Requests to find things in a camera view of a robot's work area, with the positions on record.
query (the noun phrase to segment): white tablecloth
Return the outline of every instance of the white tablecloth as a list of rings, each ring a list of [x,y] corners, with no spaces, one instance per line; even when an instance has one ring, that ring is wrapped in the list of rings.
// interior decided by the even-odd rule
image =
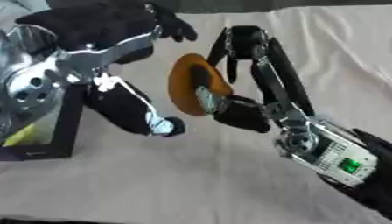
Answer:
[[[114,70],[163,115],[185,119],[187,133],[134,136],[86,109],[73,158],[0,164],[0,215],[140,224],[389,223],[280,158],[272,146],[275,129],[259,135],[181,114],[166,87],[176,59],[206,55],[224,25],[260,25],[282,42],[320,115],[392,141],[391,11],[350,6],[181,15],[199,41],[160,40],[151,58]],[[234,88],[260,99],[249,64],[241,63]]]

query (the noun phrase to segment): brown disc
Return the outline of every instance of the brown disc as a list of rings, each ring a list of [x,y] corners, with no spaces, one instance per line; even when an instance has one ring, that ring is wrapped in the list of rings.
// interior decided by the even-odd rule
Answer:
[[[193,67],[198,67],[198,70],[202,68],[204,71],[195,73]],[[197,86],[197,83],[194,83],[195,75],[208,75],[208,89],[211,93],[218,95],[231,95],[233,93],[233,89],[223,80],[221,74],[213,66],[210,66],[203,56],[196,53],[184,55],[171,70],[169,95],[177,108],[188,115],[206,115],[195,94],[195,86]]]

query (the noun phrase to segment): yellow object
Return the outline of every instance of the yellow object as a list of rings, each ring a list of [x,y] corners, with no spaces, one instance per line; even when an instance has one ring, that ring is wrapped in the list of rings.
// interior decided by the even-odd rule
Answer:
[[[21,129],[17,133],[8,137],[7,140],[5,140],[3,146],[13,146],[22,143],[23,141],[27,140],[29,137],[32,136],[34,130],[35,130],[35,125],[32,123],[29,126],[25,127],[24,129]]]
[[[218,95],[231,95],[233,89],[223,80],[222,75],[213,66],[210,66],[203,56],[191,53],[181,57],[169,76],[169,95],[171,101],[182,112],[191,116],[205,116],[195,93],[192,80],[191,67],[200,66],[208,73],[208,90]]]

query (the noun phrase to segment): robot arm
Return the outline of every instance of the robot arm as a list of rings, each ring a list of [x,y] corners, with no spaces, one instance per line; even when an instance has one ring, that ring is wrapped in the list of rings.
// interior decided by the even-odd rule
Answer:
[[[224,57],[230,83],[237,79],[238,60],[251,61],[250,73],[262,92],[263,104],[245,98],[232,115],[227,105],[238,104],[233,101],[234,90],[215,68]],[[173,85],[179,82],[186,86],[184,90]],[[237,128],[263,133],[269,131],[272,120],[281,130],[275,144],[282,157],[314,170],[329,185],[392,218],[392,145],[317,117],[283,48],[259,27],[225,29],[207,59],[181,58],[171,72],[169,92],[181,111],[212,115],[216,121]]]
[[[16,22],[10,33],[0,31],[2,141],[49,113],[73,84],[87,86],[90,108],[132,133],[172,136],[183,131],[179,119],[160,117],[140,90],[107,71],[112,63],[148,58],[155,39],[195,40],[193,28],[174,13],[152,3],[102,0],[41,11]],[[113,82],[111,89],[95,91]],[[137,113],[115,113],[102,104],[143,112],[132,117]],[[135,124],[139,120],[143,125]]]

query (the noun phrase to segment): green light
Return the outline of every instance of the green light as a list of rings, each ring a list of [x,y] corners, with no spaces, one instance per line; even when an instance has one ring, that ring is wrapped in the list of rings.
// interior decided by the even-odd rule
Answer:
[[[360,168],[361,164],[353,161],[352,159],[346,157],[341,161],[339,164],[339,168],[341,168],[343,171],[348,172],[350,174],[354,173],[358,168]]]

